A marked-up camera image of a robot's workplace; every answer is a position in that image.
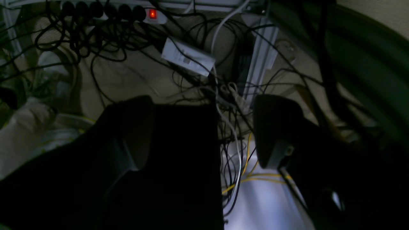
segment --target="power adapter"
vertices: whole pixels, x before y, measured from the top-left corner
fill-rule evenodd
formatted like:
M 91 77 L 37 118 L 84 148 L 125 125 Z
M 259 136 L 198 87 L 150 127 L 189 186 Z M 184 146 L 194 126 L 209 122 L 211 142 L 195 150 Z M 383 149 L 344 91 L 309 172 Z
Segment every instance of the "power adapter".
M 202 64 L 207 70 L 186 56 Z M 216 59 L 210 54 L 174 37 L 166 40 L 165 47 L 162 51 L 162 58 L 205 77 L 209 76 L 208 70 L 210 71 L 216 62 Z

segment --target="white cable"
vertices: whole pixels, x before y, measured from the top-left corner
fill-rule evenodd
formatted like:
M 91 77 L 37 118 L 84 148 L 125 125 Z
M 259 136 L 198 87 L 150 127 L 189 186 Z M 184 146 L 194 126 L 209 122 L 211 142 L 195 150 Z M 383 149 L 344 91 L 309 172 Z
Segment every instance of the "white cable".
M 219 89 L 218 89 L 217 85 L 219 84 L 219 81 L 217 79 L 217 72 L 216 72 L 216 66 L 215 65 L 213 65 L 213 69 L 214 69 L 214 74 L 215 74 L 214 79 L 216 81 L 216 101 L 218 101 Z M 220 117 L 222 118 L 222 120 L 229 125 L 229 128 L 230 128 L 231 132 L 233 133 L 234 139 L 236 141 L 238 164 L 240 165 L 240 167 L 238 168 L 238 177 L 237 177 L 237 181 L 235 182 L 236 185 L 234 186 L 233 193 L 232 193 L 232 194 L 235 194 L 236 191 L 237 191 L 238 182 L 240 181 L 241 169 L 243 168 L 243 162 L 242 162 L 242 159 L 241 159 L 241 156 L 240 156 L 240 153 L 239 153 L 237 133 L 236 133 L 236 129 L 234 128 L 234 126 L 230 123 L 230 121 L 220 111 L 219 105 L 217 103 L 216 103 L 216 109 L 217 109 L 217 112 L 219 113 Z
M 193 8 L 193 4 L 194 4 L 194 3 L 195 3 L 195 0 L 192 0 L 192 1 L 190 2 L 189 6 L 186 8 L 186 10 L 183 11 L 183 14 L 189 13 L 189 11 L 191 11 L 192 8 Z
M 214 45 L 216 43 L 216 39 L 217 39 L 217 35 L 220 31 L 220 29 L 222 28 L 222 26 L 227 22 L 227 20 L 229 20 L 231 17 L 233 17 L 235 14 L 239 13 L 242 11 L 242 9 L 247 6 L 247 4 L 250 2 L 250 0 L 245 0 L 243 2 L 242 5 L 240 5 L 237 9 L 233 10 L 231 13 L 229 13 L 221 22 L 220 24 L 217 26 L 216 31 L 214 32 L 213 35 L 213 40 L 211 42 L 211 54 L 214 55 Z M 218 89 L 218 79 L 217 79 L 217 73 L 216 73 L 216 66 L 213 65 L 213 69 L 214 69 L 214 79 L 216 82 L 216 101 L 218 101 L 219 98 L 219 89 Z M 237 187 L 238 187 L 238 182 L 240 181 L 240 176 L 241 176 L 241 169 L 243 167 L 243 163 L 242 163 L 242 159 L 239 153 L 239 148 L 238 148 L 238 139 L 237 139 L 237 133 L 236 133 L 236 129 L 233 127 L 233 125 L 230 123 L 230 121 L 223 115 L 223 113 L 220 111 L 219 105 L 216 103 L 216 109 L 217 112 L 219 113 L 220 117 L 222 118 L 222 120 L 224 122 L 226 122 L 229 125 L 229 128 L 231 129 L 231 132 L 233 133 L 234 139 L 236 140 L 236 148 L 237 148 L 237 156 L 238 156 L 238 162 L 239 162 L 239 171 L 238 171 L 238 178 L 236 181 L 236 185 L 234 186 L 233 189 L 233 194 L 235 194 L 237 192 Z
M 189 13 L 189 11 L 191 11 L 192 8 L 193 8 L 193 4 L 194 4 L 194 0 L 192 0 L 192 1 L 190 2 L 190 4 L 187 6 L 187 8 L 183 11 L 183 14 Z
M 230 19 L 231 17 L 233 17 L 235 14 L 240 13 L 240 12 L 242 11 L 242 9 L 243 9 L 245 6 L 247 6 L 247 4 L 249 4 L 249 2 L 250 2 L 250 0 L 245 0 L 242 5 L 240 5 L 237 9 L 233 10 L 229 15 L 227 15 L 227 16 L 220 22 L 220 24 L 219 24 L 218 27 L 216 28 L 216 31 L 214 32 L 213 40 L 212 40 L 212 42 L 211 42 L 211 53 L 212 53 L 212 54 L 214 54 L 214 45 L 215 45 L 215 43 L 216 43 L 217 35 L 218 35 L 220 29 L 222 28 L 222 26 L 224 25 L 224 23 L 226 23 L 227 20 L 229 20 L 229 19 Z

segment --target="red power switch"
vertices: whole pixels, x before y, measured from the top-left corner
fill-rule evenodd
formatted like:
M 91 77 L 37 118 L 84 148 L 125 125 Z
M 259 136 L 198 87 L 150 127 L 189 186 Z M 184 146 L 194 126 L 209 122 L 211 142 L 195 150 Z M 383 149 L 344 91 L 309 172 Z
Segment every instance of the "red power switch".
M 149 10 L 149 18 L 150 19 L 157 19 L 157 14 L 155 9 L 150 9 Z

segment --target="yellow cable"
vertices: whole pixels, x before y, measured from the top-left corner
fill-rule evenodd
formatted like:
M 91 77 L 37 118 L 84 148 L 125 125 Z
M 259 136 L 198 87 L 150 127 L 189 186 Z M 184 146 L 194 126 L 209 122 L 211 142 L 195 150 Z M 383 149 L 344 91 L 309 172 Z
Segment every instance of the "yellow cable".
M 247 177 L 253 177 L 253 176 L 272 176 L 272 177 L 281 177 L 280 174 L 272 174 L 272 173 L 257 173 L 257 174 L 252 174 L 248 175 Z
M 272 180 L 272 179 L 267 179 L 267 178 L 246 178 L 246 179 L 242 180 L 241 183 L 246 182 L 246 181 L 251 181 L 251 180 L 264 180 L 264 181 L 270 181 L 270 182 L 279 183 L 279 184 L 285 184 L 284 181 Z M 228 188 L 226 188 L 226 189 L 222 192 L 222 194 L 224 194 L 224 193 L 230 191 L 231 189 L 234 188 L 234 186 L 235 186 L 235 184 L 234 184 L 234 185 L 231 185 L 231 186 L 228 187 Z
M 250 171 L 249 175 L 247 175 L 247 176 L 250 176 L 250 175 L 254 172 L 254 170 L 256 169 L 257 165 L 258 165 L 258 160 L 257 160 L 257 162 L 254 164 L 254 167 L 253 167 L 253 169 Z
M 250 157 L 250 140 L 252 139 L 252 133 L 250 133 L 249 135 L 249 139 L 247 141 L 247 159 L 246 159 L 246 164 L 244 165 L 244 170 L 243 173 L 241 174 L 241 176 L 244 175 L 244 173 L 246 172 L 246 168 L 247 168 L 247 163 L 249 162 L 249 157 Z

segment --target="black cable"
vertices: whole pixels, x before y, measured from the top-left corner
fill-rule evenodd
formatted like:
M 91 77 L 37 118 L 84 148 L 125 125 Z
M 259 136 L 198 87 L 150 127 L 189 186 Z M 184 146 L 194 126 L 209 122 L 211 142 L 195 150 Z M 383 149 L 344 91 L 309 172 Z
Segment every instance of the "black cable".
M 263 90 L 263 94 L 265 94 L 265 92 L 266 92 L 266 90 L 267 90 L 267 87 L 270 85 L 271 81 L 272 81 L 272 80 L 276 77 L 276 75 L 279 74 L 281 71 L 295 72 L 295 71 L 290 70 L 290 69 L 287 69 L 287 68 L 281 68 L 281 69 L 279 69 L 278 71 L 276 71 L 276 72 L 274 73 L 274 75 L 273 75 L 273 76 L 268 80 L 268 82 L 266 83 L 266 87 L 265 87 L 264 90 Z M 304 74 L 302 74 L 302 76 L 305 77 L 305 78 L 307 78 L 308 80 L 313 81 L 313 82 L 319 84 L 320 86 L 322 86 L 322 83 L 319 82 L 319 81 L 317 81 L 316 79 L 314 79 L 314 78 L 312 78 L 312 77 L 310 77 L 310 76 L 304 75 Z
M 161 47 L 158 47 L 157 45 L 155 45 L 155 48 L 158 50 L 158 52 L 161 52 Z M 178 74 L 180 74 L 183 79 L 186 79 L 190 84 L 192 84 L 193 86 L 197 87 L 202 85 L 201 82 L 197 81 L 196 79 L 194 79 L 191 75 L 185 73 L 185 71 L 182 71 L 178 66 L 168 62 L 168 64 L 170 65 L 170 67 L 175 70 Z M 203 91 L 202 93 L 208 98 L 208 100 L 210 101 L 215 101 L 215 99 L 211 96 L 211 94 L 207 91 Z
M 193 0 L 193 12 L 196 13 L 196 0 Z
M 254 31 L 254 30 L 257 30 L 257 29 L 262 29 L 262 28 L 268 28 L 268 27 L 275 27 L 276 25 L 274 25 L 274 24 L 266 24 L 266 25 L 260 25 L 260 26 L 256 26 L 256 27 L 252 27 L 252 28 L 249 28 L 246 32 L 245 32 L 245 37 L 248 35 L 248 33 L 250 33 L 250 32 L 252 32 L 252 31 Z
M 238 127 L 238 131 L 239 131 L 239 136 L 241 136 L 242 133 L 241 133 L 240 125 L 238 125 L 237 127 Z M 243 145 L 242 145 L 242 144 L 240 144 L 240 150 L 241 150 L 241 155 L 239 154 L 239 157 L 241 157 L 241 158 L 243 159 L 243 152 L 244 152 L 244 150 L 243 150 Z M 239 192 L 239 189 L 240 189 L 241 180 L 237 180 L 237 181 L 235 181 L 235 183 L 237 183 L 237 189 L 236 189 L 236 193 L 235 193 L 235 195 L 234 195 L 233 204 L 231 205 L 229 211 L 228 211 L 226 214 L 223 215 L 224 217 L 228 216 L 228 215 L 233 211 L 234 206 L 236 205 L 236 201 L 237 201 L 237 196 L 238 196 L 238 192 Z
M 97 54 L 95 54 L 95 56 L 94 56 L 94 57 L 92 58 L 92 60 L 91 60 L 91 65 L 90 65 L 91 77 L 92 77 L 92 79 L 93 79 L 93 81 L 94 81 L 94 83 L 95 83 L 95 86 L 96 86 L 97 90 L 99 91 L 99 93 L 102 94 L 106 99 L 108 99 L 108 101 L 110 101 L 111 103 L 114 103 L 114 104 L 115 104 L 116 102 L 115 102 L 114 100 L 112 100 L 110 97 L 108 97 L 108 96 L 102 91 L 101 87 L 99 87 L 99 84 L 98 84 L 97 79 L 95 78 L 94 65 L 93 65 L 93 64 L 94 64 L 95 59 L 98 57 L 99 52 L 98 52 Z
M 38 50 L 41 50 L 41 51 L 52 51 L 52 50 L 56 49 L 58 46 L 60 46 L 60 45 L 63 43 L 63 41 L 64 41 L 65 30 L 66 30 L 66 24 L 65 24 L 63 21 L 64 21 L 64 18 L 65 18 L 66 16 L 68 16 L 69 13 L 66 12 L 66 11 L 64 11 L 64 10 L 62 10 L 62 11 L 61 11 L 61 15 L 59 16 L 58 20 L 55 20 L 55 21 L 54 21 L 54 20 L 52 20 L 52 18 L 51 18 L 51 13 L 52 13 L 52 11 L 51 11 L 51 8 L 50 8 L 50 2 L 49 2 L 48 0 L 45 1 L 45 8 L 46 8 L 48 20 L 51 22 L 51 24 L 48 25 L 43 31 L 41 31 L 39 35 L 37 35 L 37 37 L 36 37 L 36 39 L 35 39 L 35 41 L 34 41 L 34 45 L 35 45 L 35 47 L 36 47 Z M 49 45 L 49 44 L 44 44 L 44 43 L 43 43 L 43 44 L 39 44 L 38 41 L 40 40 L 40 38 L 41 38 L 45 33 L 48 32 L 48 30 L 50 30 L 51 28 L 56 28 L 56 25 L 58 24 L 58 22 L 63 22 L 63 23 L 62 23 L 62 32 L 61 32 L 60 38 L 56 41 L 56 43 L 54 44 L 54 46 L 51 46 L 51 47 L 48 47 L 48 48 L 40 47 L 40 46 L 48 46 L 48 45 Z
M 220 129 L 220 135 L 222 136 L 222 139 L 224 138 L 224 133 L 223 133 L 223 124 L 221 122 L 218 122 L 218 128 Z M 223 145 L 222 151 L 221 151 L 221 161 L 220 161 L 220 173 L 223 173 L 223 151 L 224 151 L 224 143 L 221 143 L 221 145 Z
M 315 31 L 314 27 L 311 24 L 311 20 L 308 17 L 307 12 L 304 9 L 303 3 L 299 0 L 296 4 L 297 12 L 299 13 L 299 18 L 304 28 L 306 29 L 309 37 L 312 42 L 314 42 L 317 56 L 318 64 L 320 67 L 320 72 L 322 80 L 324 83 L 325 92 L 327 94 L 328 102 L 334 111 L 334 113 L 347 122 L 349 125 L 354 127 L 354 129 L 361 135 L 361 137 L 366 141 L 368 147 L 372 148 L 376 146 L 373 141 L 373 138 L 367 134 L 367 131 L 363 128 L 361 122 L 355 117 L 355 115 L 349 110 L 345 98 L 343 98 L 336 84 L 335 72 L 333 68 L 333 63 L 328 54 L 327 49 L 325 48 L 325 31 L 328 17 L 328 5 L 323 4 L 321 6 L 321 16 L 319 25 L 321 28 L 318 31 Z
M 254 148 L 254 150 L 253 150 L 252 153 L 250 154 L 249 159 L 247 160 L 247 163 L 248 163 L 248 162 L 250 161 L 250 159 L 252 158 L 254 152 L 256 152 L 256 148 Z
M 213 28 L 215 28 L 216 26 L 217 26 L 217 24 L 215 24 L 212 28 L 210 28 L 209 32 L 210 32 Z M 226 27 L 228 30 L 230 30 L 230 31 L 232 32 L 232 34 L 234 35 L 235 39 L 234 39 L 234 43 L 233 43 L 231 49 L 229 50 L 229 52 L 227 53 L 227 55 L 226 55 L 220 62 L 218 62 L 218 63 L 215 64 L 216 67 L 219 67 L 220 65 L 222 65 L 222 64 L 231 56 L 231 54 L 233 53 L 233 51 L 235 50 L 236 45 L 237 45 L 238 36 L 237 36 L 237 34 L 236 34 L 234 28 L 233 28 L 233 27 L 230 27 L 230 24 L 229 24 L 228 22 L 226 22 L 223 26 Z
M 25 36 L 27 36 L 27 35 L 35 34 L 35 33 L 41 32 L 41 31 L 42 31 L 42 29 L 36 30 L 36 31 L 33 31 L 33 32 L 28 32 L 28 33 L 25 33 L 25 34 L 20 34 L 20 35 L 14 37 L 14 38 L 11 38 L 11 39 L 8 40 L 8 41 L 5 41 L 5 42 L 3 42 L 3 43 L 0 43 L 0 47 L 6 45 L 7 43 L 9 43 L 9 42 L 11 42 L 11 41 L 13 41 L 13 40 L 16 40 L 16 39 L 25 37 Z
M 227 87 L 227 90 L 230 92 L 230 95 L 232 95 L 232 91 L 230 90 L 230 87 Z M 232 100 L 232 103 L 236 106 L 236 108 L 240 108 L 240 106 L 237 104 L 236 100 Z M 238 109 L 238 112 L 240 113 L 240 116 L 243 118 L 243 121 L 246 123 L 247 127 L 249 130 L 254 133 L 253 127 L 250 125 L 247 117 L 243 114 L 241 109 Z
M 228 148 L 228 146 L 226 147 L 226 145 L 224 144 L 224 146 L 223 146 L 223 151 L 224 151 L 224 153 L 225 153 L 225 156 L 226 156 L 226 164 L 225 164 L 225 167 L 224 167 L 224 174 L 226 175 L 226 168 L 228 169 L 228 172 L 229 172 L 229 178 L 230 178 L 230 185 L 232 184 L 232 183 L 234 183 L 234 181 L 236 180 L 236 175 L 234 175 L 234 178 L 232 177 L 232 175 L 231 175 L 231 169 L 230 169 L 230 160 L 232 159 L 232 156 L 229 156 L 229 154 L 228 154 L 228 152 L 227 152 L 227 148 Z
M 262 35 L 261 35 L 260 33 L 258 33 L 256 30 L 254 30 L 254 33 L 256 33 L 258 36 L 260 36 L 261 39 L 263 39 L 263 40 L 266 41 L 271 47 L 273 47 L 273 48 L 277 51 L 277 53 L 284 59 L 284 61 L 294 70 L 294 72 L 297 73 L 297 74 L 301 77 L 301 79 L 303 80 L 304 84 L 306 85 L 307 91 L 309 92 L 309 96 L 310 96 L 310 99 L 311 99 L 311 102 L 312 102 L 312 106 L 314 107 L 314 110 L 317 111 L 317 120 L 318 120 L 318 123 L 320 124 L 320 126 L 321 126 L 324 130 L 326 130 L 326 132 L 329 132 L 328 125 L 327 125 L 327 121 L 326 121 L 326 119 L 325 119 L 325 117 L 324 117 L 324 114 L 323 114 L 322 110 L 320 109 L 320 107 L 319 107 L 319 105 L 318 105 L 318 103 L 317 103 L 315 97 L 314 97 L 313 94 L 311 93 L 311 90 L 310 90 L 308 84 L 305 82 L 305 79 L 304 79 L 303 74 L 300 73 L 300 72 L 291 64 L 291 62 L 284 56 L 284 54 L 283 54 L 281 51 L 279 51 L 279 49 L 278 49 L 275 45 L 273 45 L 269 40 L 267 40 L 264 36 L 262 36 Z
M 177 83 L 176 80 L 174 79 L 175 72 L 176 71 L 173 71 L 173 73 L 172 73 L 172 80 L 175 83 L 175 85 L 179 87 L 181 93 L 183 93 L 183 89 L 189 90 L 189 89 L 195 88 L 194 86 L 184 87 L 183 86 L 183 79 L 184 79 L 183 77 L 181 78 L 180 83 Z M 183 100 L 179 100 L 178 102 L 180 102 L 180 101 L 198 102 L 198 101 L 202 101 L 202 100 L 206 99 L 205 97 L 200 97 L 200 98 L 197 98 L 197 99 L 188 99 L 183 94 L 182 94 L 182 97 L 183 97 Z
M 4 82 L 4 81 L 7 81 L 7 80 L 10 80 L 10 79 L 12 79 L 12 78 L 18 77 L 18 76 L 20 76 L 21 74 L 26 73 L 26 72 L 31 72 L 31 71 L 35 71 L 35 70 L 39 70 L 39 69 L 43 69 L 43 68 L 47 68 L 47 67 L 52 67 L 52 66 L 57 66 L 57 65 L 78 65 L 78 62 L 77 62 L 77 61 L 74 62 L 74 63 L 61 62 L 61 63 L 54 63 L 54 64 L 48 64 L 48 65 L 41 65 L 41 66 L 31 67 L 31 68 L 25 69 L 25 70 L 23 70 L 23 71 L 20 71 L 20 72 L 18 72 L 18 73 L 12 74 L 12 75 L 10 75 L 10 76 L 8 76 L 8 77 L 6 77 L 6 78 L 0 79 L 0 83 L 2 83 L 2 82 Z
M 1 31 L 0 31 L 0 34 L 3 33 L 3 32 L 6 32 L 7 30 L 9 30 L 9 29 L 11 29 L 11 28 L 14 28 L 14 27 L 16 27 L 16 26 L 18 26 L 18 25 L 20 25 L 20 24 L 23 24 L 23 23 L 25 23 L 25 22 L 27 22 L 27 21 L 29 21 L 29 20 L 31 20 L 31 19 L 37 17 L 37 16 L 38 16 L 38 15 L 33 15 L 33 16 L 31 16 L 31 17 L 25 18 L 25 19 L 22 20 L 22 21 L 18 21 L 16 24 L 14 24 L 14 25 L 12 25 L 12 26 L 10 26 L 10 27 L 7 27 L 7 28 L 1 30 Z
M 229 111 L 229 116 L 228 116 L 228 118 L 229 118 L 229 121 L 231 121 L 231 111 Z M 223 127 L 223 129 L 221 130 L 221 132 L 222 132 L 222 138 L 226 136 L 226 135 L 225 135 L 225 132 L 227 131 L 227 128 L 226 128 L 227 124 L 226 124 L 226 122 L 223 122 L 223 123 L 224 123 L 224 127 Z M 223 141 L 223 146 L 225 147 L 225 146 L 226 146 L 226 143 L 230 143 L 231 141 L 232 141 L 232 139 L 231 139 L 231 135 L 230 135 L 230 139 L 229 139 L 228 141 L 227 141 L 227 140 Z M 232 177 L 230 176 L 229 187 L 232 186 L 233 184 L 234 184 L 234 181 L 232 180 Z M 232 191 L 232 190 L 230 190 L 230 191 L 227 192 L 227 201 L 226 201 L 226 203 L 223 205 L 223 209 L 225 209 L 225 208 L 227 207 L 227 204 L 230 203 L 230 200 L 232 199 L 232 195 L 233 195 L 233 191 Z
M 30 20 L 30 19 L 32 19 L 32 18 L 33 18 L 33 17 L 30 17 L 30 18 L 28 18 L 27 20 L 21 21 L 20 23 L 25 22 L 25 21 L 28 21 L 28 20 Z M 50 43 L 48 43 L 48 45 L 55 45 L 55 44 L 56 44 L 56 42 L 50 42 Z M 15 61 L 18 57 L 20 57 L 21 55 L 23 55 L 23 54 L 24 54 L 25 52 L 27 52 L 28 50 L 34 48 L 35 46 L 36 46 L 36 45 L 34 44 L 34 45 L 31 45 L 31 46 L 26 47 L 24 50 L 22 50 L 22 52 L 20 52 L 19 54 L 13 56 L 12 58 L 10 58 L 6 63 L 0 65 L 0 69 L 6 67 L 6 66 L 9 65 L 9 64 L 14 63 L 14 61 Z M 15 74 L 13 74 L 13 75 L 11 75 L 11 76 L 8 76 L 8 77 L 6 77 L 6 78 L 0 79 L 0 83 L 1 83 L 1 82 L 4 82 L 4 81 L 6 81 L 6 80 L 12 79 L 12 78 L 14 78 L 14 77 L 17 77 L 17 76 L 19 76 L 19 75 L 21 75 L 22 73 L 25 73 L 25 72 L 30 72 L 30 71 L 34 71 L 34 70 L 37 70 L 37 69 L 41 69 L 41 68 L 45 68 L 45 67 L 50 67 L 50 66 L 56 66 L 56 65 L 73 65 L 73 64 L 76 64 L 76 63 L 79 63 L 79 60 L 77 60 L 75 63 L 54 63 L 54 64 L 50 64 L 50 65 L 44 65 L 44 66 L 38 66 L 38 67 L 34 67 L 34 68 L 28 68 L 28 69 L 26 69 L 26 70 L 24 70 L 24 71 L 19 71 L 18 73 L 15 73 Z
M 202 63 L 196 61 L 195 59 L 193 59 L 192 57 L 190 57 L 189 55 L 186 55 L 182 49 L 179 48 L 179 46 L 176 44 L 176 42 L 173 40 L 173 38 L 169 37 L 169 39 L 172 41 L 172 43 L 175 45 L 176 49 L 180 52 L 181 55 L 183 55 L 184 57 L 186 57 L 187 59 L 191 60 L 192 62 L 200 65 L 203 69 L 205 69 L 207 72 L 209 72 L 209 74 L 211 74 L 211 71 L 209 69 L 207 69 Z

